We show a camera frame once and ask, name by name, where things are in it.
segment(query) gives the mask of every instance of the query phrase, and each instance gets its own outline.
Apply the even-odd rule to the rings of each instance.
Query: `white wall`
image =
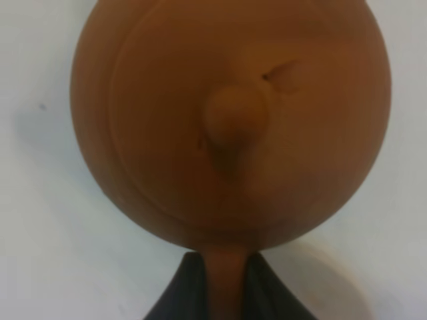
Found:
[[[79,154],[69,73],[93,1],[0,1],[0,319],[141,319],[184,252],[122,215]],[[333,219],[266,256],[320,320],[422,320],[427,2],[369,3],[394,76],[383,150]]]

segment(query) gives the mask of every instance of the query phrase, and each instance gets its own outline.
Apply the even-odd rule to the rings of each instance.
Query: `terracotta teapot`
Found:
[[[99,0],[71,106],[105,194],[200,252],[211,318],[238,319],[248,257],[318,226],[362,184],[390,87],[363,0]]]

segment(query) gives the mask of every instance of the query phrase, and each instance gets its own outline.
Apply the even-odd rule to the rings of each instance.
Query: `brown ceramic pot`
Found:
[[[71,105],[105,194],[203,254],[220,314],[250,253],[359,188],[386,132],[390,70],[363,0],[99,0]]]

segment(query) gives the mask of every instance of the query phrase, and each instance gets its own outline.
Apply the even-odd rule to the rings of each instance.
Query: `clay teapot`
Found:
[[[200,252],[212,318],[237,319],[248,257],[324,222],[366,178],[390,87],[363,0],[99,0],[71,107],[105,194]]]

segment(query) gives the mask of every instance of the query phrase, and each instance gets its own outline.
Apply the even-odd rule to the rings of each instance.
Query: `white background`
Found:
[[[380,157],[333,219],[266,257],[320,320],[425,320],[427,1],[369,3],[394,78]],[[0,0],[2,320],[141,319],[184,252],[121,214],[79,153],[69,78],[93,4]]]

